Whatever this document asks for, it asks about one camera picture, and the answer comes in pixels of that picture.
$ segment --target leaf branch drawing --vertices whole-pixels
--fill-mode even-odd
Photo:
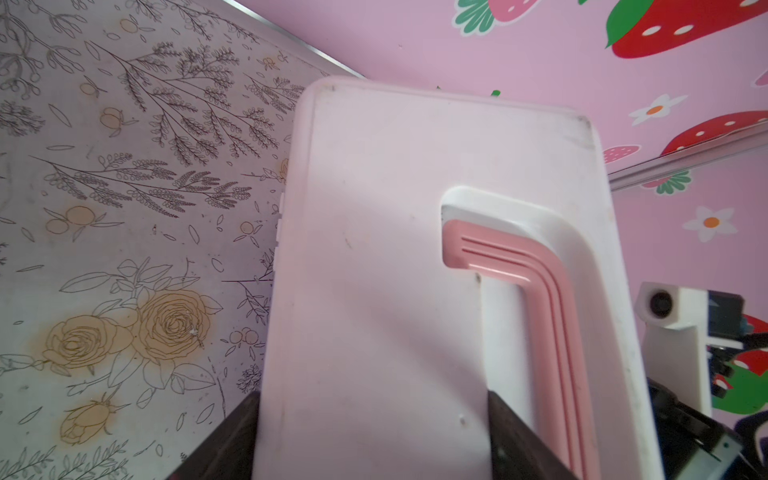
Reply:
[[[22,137],[30,133],[38,133],[45,125],[32,109],[17,105],[14,101],[4,100],[0,103],[0,128],[4,128],[12,137]]]
[[[275,86],[272,87],[248,74],[245,74],[245,76],[250,78],[251,81],[250,85],[246,85],[246,89],[253,92],[265,104],[272,105],[284,114],[296,108],[296,101],[299,100],[301,93],[304,91],[304,87],[291,84],[287,78],[275,78]]]
[[[15,9],[24,9],[32,14],[42,13],[48,16],[51,27],[57,33],[64,33],[69,38],[75,38],[75,32],[82,33],[78,23],[87,23],[80,15],[55,14],[46,8],[37,5],[33,0],[0,0],[2,11],[0,12],[0,42],[15,45],[14,52],[0,52],[0,78],[5,78],[0,83],[0,90],[10,89],[14,92],[22,92],[22,100],[28,100],[33,94],[40,95],[40,88],[35,85],[40,81],[40,70],[45,64],[36,58],[33,52],[35,44],[42,47],[41,54],[51,69],[60,68],[67,73],[84,71],[82,65],[72,57],[79,57],[80,51],[64,45],[50,45],[40,39],[20,16]]]
[[[196,10],[190,7],[189,3],[176,2],[174,0],[160,0],[159,2],[151,2],[149,0],[127,0],[125,6],[132,8],[139,15],[145,15],[148,18],[151,18],[154,22],[160,22],[163,18],[161,10],[169,8],[171,11],[179,13],[184,20],[184,23],[187,24],[187,27],[191,31],[194,31],[208,41],[213,38],[208,31],[208,26],[223,23],[227,26],[227,31],[229,33],[234,33],[238,38],[242,38],[243,40],[247,38],[251,43],[259,44],[260,38],[247,31],[245,28],[220,17],[210,10]]]
[[[243,370],[241,377],[237,380],[237,388],[242,393],[251,393],[261,387],[262,370],[254,363],[247,369]]]
[[[227,89],[234,82],[233,72],[227,66],[238,65],[240,60],[229,48],[211,49],[203,45],[196,51],[185,48],[179,53],[173,50],[173,44],[165,42],[155,45],[150,54],[127,60],[100,45],[92,45],[120,64],[123,73],[119,78],[125,91],[142,111],[147,111],[152,104],[156,107],[157,113],[150,125],[157,136],[152,140],[161,147],[168,144],[184,166],[205,165],[210,159],[218,158],[218,147],[222,145],[228,145],[234,157],[260,157],[251,141],[263,149],[280,146],[270,133],[274,123],[266,118],[264,109],[248,108],[242,114],[231,110]],[[179,76],[162,78],[161,74],[170,72],[166,63],[170,57],[178,57],[176,72]],[[303,87],[289,83],[280,79],[275,91],[265,87],[269,94],[276,96],[272,104],[281,111],[293,110],[296,105],[293,101],[289,104],[280,101],[280,95],[298,98],[303,91]],[[244,131],[250,141],[243,136]]]
[[[261,256],[259,262],[264,265],[264,275],[260,276],[258,281],[271,282],[274,280],[273,265],[275,263],[275,250],[270,248],[267,252],[264,252],[264,255]]]
[[[48,360],[35,360],[29,355],[5,354],[0,355],[0,375],[14,370],[33,368],[43,370]]]
[[[283,172],[277,173],[276,171],[271,170],[269,168],[264,168],[262,170],[264,171],[264,173],[261,174],[261,175],[257,175],[254,172],[250,172],[249,174],[240,174],[240,175],[242,175],[244,177],[258,178],[261,181],[277,180],[281,184],[285,184],[286,183],[286,175]]]
[[[160,214],[178,218],[169,210],[185,213],[185,207],[196,205],[187,199],[187,195],[203,196],[207,204],[225,210],[234,207],[239,200],[250,198],[248,190],[251,187],[240,187],[232,181],[222,184],[221,179],[211,177],[209,171],[190,170],[176,178],[177,174],[166,168],[166,162],[133,160],[131,154],[99,157],[103,170],[82,170],[31,157],[53,168],[54,173],[45,176],[50,185],[80,200],[91,198],[116,208],[122,208],[123,201],[136,200]],[[150,180],[172,180],[172,183],[170,186],[145,183]]]
[[[267,319],[270,316],[270,298],[264,295],[253,295],[248,287],[245,286],[247,282],[259,282],[262,280],[224,280],[227,283],[239,283],[241,287],[245,289],[245,298],[237,306],[238,309],[248,305],[248,313],[245,317],[248,318],[251,314],[254,314],[258,322],[266,325]]]
[[[16,463],[11,463],[11,460],[0,462],[0,480],[18,478],[19,475],[24,478],[34,477],[35,474],[42,475],[43,469],[48,466],[48,463],[53,462],[50,457],[55,449],[56,447],[52,446],[46,453],[38,450],[27,459],[27,449],[24,448]]]
[[[100,478],[109,478],[117,480],[119,475],[123,475],[121,480],[131,480],[133,475],[128,474],[125,465],[127,458],[118,461],[116,455],[125,453],[125,446],[128,440],[117,443],[112,442],[107,448],[97,447],[93,452],[91,460],[88,461],[87,453],[78,453],[74,459],[65,455],[61,460],[61,470],[56,472],[56,467],[52,467],[52,474],[49,474],[50,480],[98,480]]]
[[[80,383],[78,383],[78,384],[76,384],[76,385],[69,385],[69,386],[67,387],[67,389],[68,389],[68,390],[67,390],[67,396],[80,395],[80,394],[81,394],[81,393],[83,393],[83,392],[84,392],[84,391],[85,391],[85,390],[86,390],[86,389],[87,389],[89,386],[93,386],[93,385],[96,385],[97,383],[103,382],[103,381],[105,381],[106,379],[109,379],[109,374],[107,374],[107,375],[104,375],[104,376],[102,376],[102,377],[99,377],[99,378],[97,378],[96,380],[91,380],[90,382],[86,380],[85,382],[80,382]]]

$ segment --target strawberry print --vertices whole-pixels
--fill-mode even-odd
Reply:
[[[464,36],[485,35],[494,25],[516,22],[538,2],[539,0],[456,0],[453,25],[460,28]]]
[[[768,0],[620,0],[608,16],[608,46],[618,57],[647,57],[766,12]]]
[[[768,333],[768,323],[750,315],[742,315],[742,322],[752,327],[752,333]],[[712,397],[716,409],[739,415],[759,412],[768,401],[768,352],[752,350],[739,354],[732,361],[733,376],[725,379],[715,376],[715,383],[728,393],[725,398]]]
[[[721,115],[691,127],[677,135],[661,152],[662,155],[683,150],[692,145],[729,134],[744,127],[768,121],[768,110],[741,111],[735,114]]]
[[[603,151],[603,158],[605,159],[605,163],[609,164],[610,162],[621,160],[624,157],[629,157],[639,150],[640,145],[620,145],[618,147],[611,147]]]
[[[675,175],[660,178],[643,184],[645,188],[655,188],[659,195],[674,195],[677,192],[684,191],[690,183],[690,172],[688,170],[677,172]]]
[[[752,83],[755,87],[765,87],[768,85],[768,70],[765,70],[762,75],[760,75],[754,83]]]

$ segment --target white daisy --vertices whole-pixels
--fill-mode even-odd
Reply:
[[[688,95],[681,95],[671,99],[667,94],[661,95],[654,100],[654,103],[650,104],[650,107],[644,107],[629,114],[630,117],[634,118],[632,126],[639,125],[652,117],[666,117],[670,114],[672,105],[679,104],[686,98],[688,98]]]
[[[690,220],[683,223],[685,230],[697,230],[699,232],[699,241],[708,242],[715,237],[716,233],[731,234],[738,230],[731,224],[730,218],[733,216],[733,208],[724,208],[713,212],[706,207],[697,207],[696,220]]]

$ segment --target pink handle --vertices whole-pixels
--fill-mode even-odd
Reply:
[[[528,304],[537,430],[579,478],[598,480],[587,369],[568,272],[547,247],[530,238],[451,220],[443,227],[443,260],[520,285]]]

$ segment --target wall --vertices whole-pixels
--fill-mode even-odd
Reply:
[[[0,2],[0,478],[166,478],[260,389],[293,111],[343,70],[232,10]]]
[[[241,1],[373,80],[576,108],[609,171],[768,118],[768,0]]]
[[[755,331],[768,331],[767,178],[764,147],[678,174],[671,181],[683,190],[657,181],[616,192],[632,297],[643,281],[738,293]],[[715,418],[730,425],[768,402],[768,353],[743,354],[734,369],[719,379],[726,398],[713,399]]]

